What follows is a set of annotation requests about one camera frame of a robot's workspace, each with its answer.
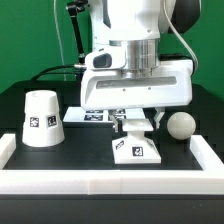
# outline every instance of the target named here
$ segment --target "white ball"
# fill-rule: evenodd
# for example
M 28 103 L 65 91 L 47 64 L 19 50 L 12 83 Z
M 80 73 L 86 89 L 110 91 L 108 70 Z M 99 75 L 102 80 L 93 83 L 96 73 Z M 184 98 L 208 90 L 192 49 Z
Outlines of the white ball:
M 185 140 L 195 132 L 196 123 L 194 118 L 185 112 L 173 114 L 167 123 L 170 135 L 178 140 Z

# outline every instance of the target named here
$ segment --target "wire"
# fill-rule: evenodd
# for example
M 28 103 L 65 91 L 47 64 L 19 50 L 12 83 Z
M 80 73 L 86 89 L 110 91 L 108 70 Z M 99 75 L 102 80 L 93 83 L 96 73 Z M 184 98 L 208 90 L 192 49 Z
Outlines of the wire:
M 180 60 L 183 58 L 191 59 L 192 58 L 188 55 L 180 54 L 180 53 L 174 53 L 174 54 L 161 54 L 159 56 L 159 59 L 161 61 L 167 61 L 167 60 Z
M 63 45 L 61 41 L 61 34 L 60 34 L 60 29 L 58 25 L 58 15 L 57 15 L 57 0 L 54 0 L 54 22 L 55 22 L 55 28 L 57 32 L 57 38 L 58 38 L 58 43 L 59 43 L 59 48 L 60 48 L 60 55 L 61 55 L 61 61 L 62 65 L 65 65 L 65 60 L 64 60 L 64 50 L 63 50 Z
M 46 72 L 46 73 L 44 73 L 43 75 L 62 75 L 62 74 L 66 74 L 66 75 L 74 75 L 74 74 L 76 74 L 76 72 L 74 71 L 74 72 L 65 72 L 65 71 L 63 71 L 63 72 Z
M 168 22 L 168 24 L 170 26 L 170 29 L 173 31 L 173 33 L 176 35 L 176 37 L 180 40 L 180 42 L 184 45 L 184 47 L 190 53 L 190 55 L 192 57 L 192 60 L 194 62 L 194 72 L 195 72 L 198 69 L 198 59 L 197 59 L 197 56 L 195 55 L 193 50 L 190 48 L 190 46 L 186 43 L 186 41 L 180 36 L 180 34 L 177 32 L 177 30 L 175 29 L 175 27 L 171 23 L 171 21 L 169 19 L 169 16 L 167 14 L 167 11 L 166 11 L 166 3 L 167 3 L 167 0 L 164 0 L 163 11 L 164 11 L 165 17 L 167 19 L 167 22 Z
M 43 71 L 41 71 L 37 75 L 35 75 L 33 78 L 31 78 L 31 80 L 37 80 L 42 75 L 50 74 L 49 72 L 51 72 L 51 71 L 55 71 L 55 70 L 59 70 L 59 69 L 66 69 L 66 68 L 74 69 L 74 65 L 59 65 L 59 66 L 44 69 Z

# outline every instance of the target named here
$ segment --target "black label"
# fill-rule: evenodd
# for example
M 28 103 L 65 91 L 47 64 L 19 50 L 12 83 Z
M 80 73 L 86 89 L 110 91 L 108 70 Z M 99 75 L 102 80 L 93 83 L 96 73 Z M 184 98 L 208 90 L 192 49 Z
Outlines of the black label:
M 124 141 L 119 142 L 119 143 L 116 145 L 116 150 L 118 150 L 119 148 L 121 148 L 123 145 L 124 145 Z
M 30 127 L 39 128 L 39 118 L 38 117 L 30 118 Z
M 56 116 L 51 116 L 47 118 L 48 127 L 57 125 Z
M 121 120 L 126 119 L 126 115 L 114 115 L 114 118 L 115 118 L 116 120 L 121 121 Z
M 85 121 L 102 121 L 103 115 L 85 115 Z
M 103 110 L 88 110 L 86 111 L 87 114 L 102 114 Z
M 125 114 L 125 109 L 117 109 L 116 114 Z
M 143 147 L 132 147 L 133 156 L 143 156 Z

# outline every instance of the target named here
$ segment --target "green backdrop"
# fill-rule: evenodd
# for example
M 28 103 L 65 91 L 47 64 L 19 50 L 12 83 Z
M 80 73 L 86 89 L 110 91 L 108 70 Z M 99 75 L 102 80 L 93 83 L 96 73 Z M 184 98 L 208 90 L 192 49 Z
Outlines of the green backdrop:
M 57 12 L 65 63 L 77 62 L 77 48 L 70 18 L 69 0 L 57 0 Z M 41 70 L 61 65 L 54 23 L 54 0 L 0 0 L 0 92 L 20 80 L 27 80 Z M 223 0 L 202 0 L 200 20 L 186 34 L 185 40 L 199 59 L 199 69 L 192 80 L 224 100 L 224 26 Z M 79 15 L 85 52 L 91 49 L 88 12 Z M 162 53 L 185 52 L 173 35 L 161 36 Z

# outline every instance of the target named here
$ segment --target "upside-down cup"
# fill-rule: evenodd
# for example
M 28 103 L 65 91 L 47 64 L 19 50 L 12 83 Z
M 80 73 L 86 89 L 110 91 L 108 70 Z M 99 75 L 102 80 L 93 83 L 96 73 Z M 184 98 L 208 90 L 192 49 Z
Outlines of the upside-down cup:
M 48 147 L 61 143 L 64 138 L 56 92 L 28 92 L 25 100 L 23 143 L 32 147 Z

